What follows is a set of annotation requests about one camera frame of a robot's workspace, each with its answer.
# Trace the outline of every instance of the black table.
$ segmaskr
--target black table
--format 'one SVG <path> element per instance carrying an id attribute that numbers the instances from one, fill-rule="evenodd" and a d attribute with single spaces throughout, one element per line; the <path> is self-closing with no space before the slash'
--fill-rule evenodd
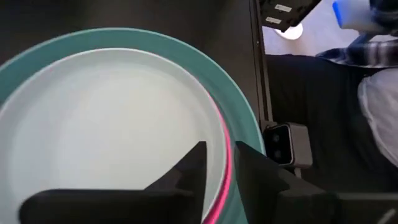
<path id="1" fill-rule="evenodd" d="M 134 27 L 178 38 L 221 65 L 259 122 L 267 119 L 257 0 L 8 0 L 0 2 L 0 63 L 47 39 L 96 27 Z"/>

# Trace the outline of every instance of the plate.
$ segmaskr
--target plate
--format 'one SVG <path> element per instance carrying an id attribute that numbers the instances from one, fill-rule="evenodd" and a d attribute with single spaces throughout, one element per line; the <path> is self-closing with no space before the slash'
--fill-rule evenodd
<path id="1" fill-rule="evenodd" d="M 2 107 L 7 165 L 1 176 L 9 183 L 2 203 L 15 214 L 48 189 L 144 189 L 198 141 L 208 147 L 206 217 L 224 179 L 227 147 L 218 109 L 202 85 L 141 50 L 71 55 L 33 75 Z"/>
<path id="2" fill-rule="evenodd" d="M 87 50 L 103 48 L 138 49 L 157 54 L 178 64 L 191 73 L 209 92 L 217 104 L 231 137 L 265 153 L 264 142 L 247 99 L 232 78 L 211 58 L 175 38 L 131 28 L 102 28 L 63 35 L 36 45 L 12 58 L 0 67 L 0 105 L 35 72 L 57 60 Z M 239 156 L 232 151 L 232 157 Z M 217 223 L 247 223 L 232 164 L 232 180 L 222 209 L 215 214 Z M 0 182 L 0 192 L 7 183 Z M 8 206 L 0 203 L 0 217 Z"/>

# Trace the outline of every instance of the label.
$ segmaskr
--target label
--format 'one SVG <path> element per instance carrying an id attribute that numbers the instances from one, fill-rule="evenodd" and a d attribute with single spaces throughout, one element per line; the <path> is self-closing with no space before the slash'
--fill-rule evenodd
<path id="1" fill-rule="evenodd" d="M 275 18 L 272 18 L 272 17 L 267 17 L 266 21 L 267 22 L 271 22 L 271 23 L 275 23 L 275 24 L 280 24 L 280 22 L 282 22 L 280 19 L 275 19 Z"/>
<path id="2" fill-rule="evenodd" d="M 281 11 L 285 11 L 285 12 L 291 12 L 291 10 L 292 10 L 291 7 L 287 7 L 287 6 L 280 5 L 280 4 L 277 4 L 275 6 L 275 9 L 278 9 L 278 10 L 281 10 Z"/>

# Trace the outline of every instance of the teal plate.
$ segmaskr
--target teal plate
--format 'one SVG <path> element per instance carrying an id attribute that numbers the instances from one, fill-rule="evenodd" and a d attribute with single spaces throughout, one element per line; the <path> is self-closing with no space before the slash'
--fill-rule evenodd
<path id="1" fill-rule="evenodd" d="M 264 153 L 264 143 L 256 118 L 247 99 L 231 77 L 211 58 L 192 46 L 146 30 L 84 30 L 48 40 L 26 50 L 0 67 L 0 105 L 19 85 L 45 66 L 69 55 L 103 48 L 144 50 L 179 64 L 195 76 L 213 97 L 226 121 L 232 143 L 243 141 Z M 228 198 L 218 223 L 247 223 L 234 173 L 233 168 Z"/>

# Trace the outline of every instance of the plaid shirt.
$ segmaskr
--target plaid shirt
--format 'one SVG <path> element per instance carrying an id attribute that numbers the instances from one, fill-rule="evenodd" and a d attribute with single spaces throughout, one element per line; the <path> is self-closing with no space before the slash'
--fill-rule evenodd
<path id="1" fill-rule="evenodd" d="M 370 0 L 373 19 L 398 34 L 398 0 Z M 398 39 L 353 44 L 345 49 L 331 49 L 317 57 L 342 65 L 365 68 L 398 67 Z"/>

